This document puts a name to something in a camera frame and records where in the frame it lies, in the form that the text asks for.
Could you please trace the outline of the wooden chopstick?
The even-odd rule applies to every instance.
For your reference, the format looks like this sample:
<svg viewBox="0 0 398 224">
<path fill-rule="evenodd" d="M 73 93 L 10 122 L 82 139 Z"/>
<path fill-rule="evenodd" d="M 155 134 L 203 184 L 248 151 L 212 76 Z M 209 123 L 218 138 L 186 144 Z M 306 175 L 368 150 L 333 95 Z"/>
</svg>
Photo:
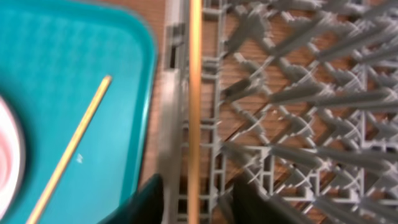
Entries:
<svg viewBox="0 0 398 224">
<path fill-rule="evenodd" d="M 50 201 L 55 189 L 57 188 L 60 179 L 62 178 L 63 173 L 65 172 L 65 169 L 67 168 L 67 165 L 69 164 L 72 158 L 72 155 L 77 149 L 104 95 L 106 94 L 111 84 L 111 81 L 112 81 L 111 75 L 106 75 L 102 79 L 93 99 L 91 100 L 70 142 L 68 143 L 68 146 L 66 147 L 49 181 L 47 182 L 47 185 L 45 186 L 43 192 L 41 193 L 41 196 L 39 197 L 37 203 L 35 204 L 34 209 L 30 213 L 26 222 L 27 224 L 36 224 L 40 220 L 44 210 L 47 207 L 48 202 Z"/>
<path fill-rule="evenodd" d="M 202 1 L 190 0 L 187 223 L 200 222 Z"/>
</svg>

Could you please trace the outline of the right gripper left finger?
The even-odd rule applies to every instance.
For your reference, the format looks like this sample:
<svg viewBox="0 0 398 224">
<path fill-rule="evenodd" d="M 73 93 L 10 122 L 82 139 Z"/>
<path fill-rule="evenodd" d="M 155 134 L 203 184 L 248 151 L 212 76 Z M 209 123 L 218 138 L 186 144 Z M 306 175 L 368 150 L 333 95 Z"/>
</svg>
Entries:
<svg viewBox="0 0 398 224">
<path fill-rule="evenodd" d="M 102 219 L 101 224 L 161 224 L 164 213 L 164 185 L 154 174 L 121 206 Z"/>
</svg>

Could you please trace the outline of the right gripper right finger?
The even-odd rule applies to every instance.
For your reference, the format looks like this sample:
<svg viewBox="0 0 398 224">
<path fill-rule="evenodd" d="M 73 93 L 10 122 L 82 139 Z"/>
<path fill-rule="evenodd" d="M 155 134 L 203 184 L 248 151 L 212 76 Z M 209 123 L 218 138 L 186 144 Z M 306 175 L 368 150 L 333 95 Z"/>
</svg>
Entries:
<svg viewBox="0 0 398 224">
<path fill-rule="evenodd" d="M 233 180 L 233 217 L 235 223 L 242 224 L 305 224 L 310 223 L 282 198 L 274 195 L 266 197 L 256 183 L 245 175 Z"/>
</svg>

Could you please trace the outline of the pink shallow bowl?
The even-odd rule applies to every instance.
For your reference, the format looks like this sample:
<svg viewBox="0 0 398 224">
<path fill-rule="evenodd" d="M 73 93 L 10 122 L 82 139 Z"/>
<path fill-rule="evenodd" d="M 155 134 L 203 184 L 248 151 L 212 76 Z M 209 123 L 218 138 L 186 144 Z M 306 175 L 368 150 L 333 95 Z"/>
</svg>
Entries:
<svg viewBox="0 0 398 224">
<path fill-rule="evenodd" d="M 26 164 L 25 137 L 13 108 L 1 98 L 1 218 L 17 197 Z"/>
</svg>

